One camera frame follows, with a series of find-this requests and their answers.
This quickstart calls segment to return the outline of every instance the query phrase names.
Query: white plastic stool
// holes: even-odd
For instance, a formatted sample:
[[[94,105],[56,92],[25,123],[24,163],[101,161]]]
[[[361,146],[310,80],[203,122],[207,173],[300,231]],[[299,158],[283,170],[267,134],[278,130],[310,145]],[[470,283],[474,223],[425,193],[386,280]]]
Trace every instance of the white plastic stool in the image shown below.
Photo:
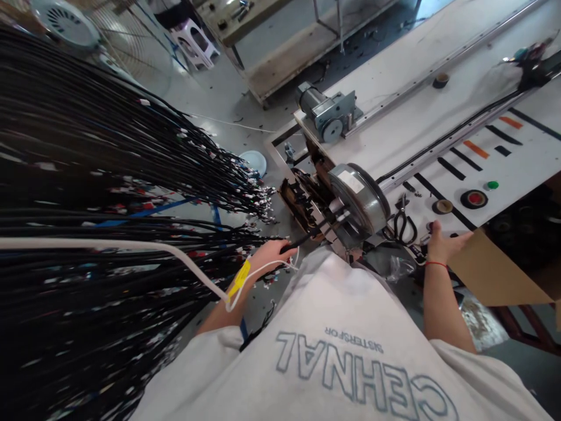
[[[198,40],[205,45],[200,45],[199,42],[195,40],[193,37],[194,32],[195,34],[198,33]],[[214,48],[214,45],[212,45],[212,42],[209,41],[205,33],[191,19],[188,19],[187,22],[172,29],[171,36],[195,67],[199,64],[203,64],[209,69],[214,67],[210,58],[214,54],[220,55],[220,52]]]

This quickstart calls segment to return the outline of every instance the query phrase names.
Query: yellow label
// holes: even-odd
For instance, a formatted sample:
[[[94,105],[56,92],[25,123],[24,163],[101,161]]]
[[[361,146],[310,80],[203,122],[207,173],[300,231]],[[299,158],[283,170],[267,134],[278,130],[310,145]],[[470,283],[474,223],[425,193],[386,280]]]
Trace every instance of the yellow label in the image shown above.
[[[244,285],[247,275],[250,273],[251,264],[248,260],[245,261],[244,265],[241,267],[240,271],[234,278],[234,286],[228,293],[228,298],[231,298],[238,290]]]

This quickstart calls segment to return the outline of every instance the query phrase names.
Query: red string bracelet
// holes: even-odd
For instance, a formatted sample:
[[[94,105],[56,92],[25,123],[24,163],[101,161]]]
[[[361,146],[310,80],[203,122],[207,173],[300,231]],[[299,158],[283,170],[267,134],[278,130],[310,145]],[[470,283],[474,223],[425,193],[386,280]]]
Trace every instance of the red string bracelet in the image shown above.
[[[448,266],[445,265],[444,263],[440,263],[440,262],[426,262],[425,266],[428,266],[430,264],[439,264],[440,266],[444,266],[446,268],[446,270],[448,270]]]

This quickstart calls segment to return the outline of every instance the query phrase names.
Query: orange tape stripe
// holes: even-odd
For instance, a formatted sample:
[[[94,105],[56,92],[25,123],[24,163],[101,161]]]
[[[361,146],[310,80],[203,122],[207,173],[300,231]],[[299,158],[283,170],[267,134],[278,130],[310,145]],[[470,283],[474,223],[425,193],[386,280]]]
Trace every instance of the orange tape stripe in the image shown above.
[[[468,148],[470,148],[472,151],[474,151],[481,158],[483,158],[483,159],[489,158],[489,154],[487,152],[485,152],[483,149],[481,149],[476,144],[473,144],[470,140],[466,140],[464,142],[464,145],[467,146]]]
[[[512,120],[509,117],[499,117],[498,119],[501,120],[501,121],[504,121],[508,125],[511,125],[515,129],[518,129],[518,130],[522,129],[522,126],[523,126],[522,123],[519,123],[516,120]]]

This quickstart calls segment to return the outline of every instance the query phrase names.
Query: metal rail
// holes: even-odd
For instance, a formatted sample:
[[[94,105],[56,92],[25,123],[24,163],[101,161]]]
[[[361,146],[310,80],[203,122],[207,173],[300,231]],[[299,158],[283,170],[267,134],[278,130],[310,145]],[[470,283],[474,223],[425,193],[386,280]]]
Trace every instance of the metal rail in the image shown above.
[[[556,79],[561,75],[561,50],[559,50],[556,54],[549,57],[548,59],[544,60],[541,65],[546,71],[544,75],[549,78],[549,82]],[[431,150],[426,151],[423,155],[419,156],[418,159],[414,161],[405,161],[407,163],[407,166],[393,174],[393,176],[391,176],[390,178],[383,180],[379,184],[380,188],[384,193],[388,193],[389,191],[393,190],[393,188],[401,185],[404,181],[409,180],[414,174],[422,171],[423,168],[432,164],[439,156],[444,155],[451,148],[459,144],[463,139],[469,137],[473,133],[478,132],[489,121],[497,119],[506,110],[513,107],[515,104],[519,103],[528,96],[532,95],[539,89],[540,88],[532,88],[522,92],[515,98],[509,99],[504,104],[501,104],[496,108],[490,110],[486,114],[479,116],[463,129],[460,129],[455,134],[451,135],[442,143],[436,145]]]
[[[491,41],[492,39],[500,35],[503,31],[508,29],[511,25],[524,18],[527,14],[538,9],[547,1],[549,0],[531,0],[526,3],[520,10],[515,10],[506,18],[487,29],[485,32],[481,32],[481,34],[471,38],[467,43],[465,43],[465,45],[458,48],[450,55],[444,57],[442,60],[434,63],[430,68],[426,69],[418,77],[403,85],[387,99],[378,103],[373,109],[366,112],[363,117],[361,117],[356,122],[355,127],[344,134],[343,137],[347,138],[349,136],[352,136],[354,133],[361,130],[367,123],[371,123],[373,120],[382,117],[382,115],[384,115],[388,111],[391,111],[395,107],[399,106],[405,99],[407,99],[408,96],[410,96],[414,92],[417,92],[421,88],[424,88],[426,85],[432,83],[435,75],[451,67],[456,60],[477,49],[481,44],[485,44]]]

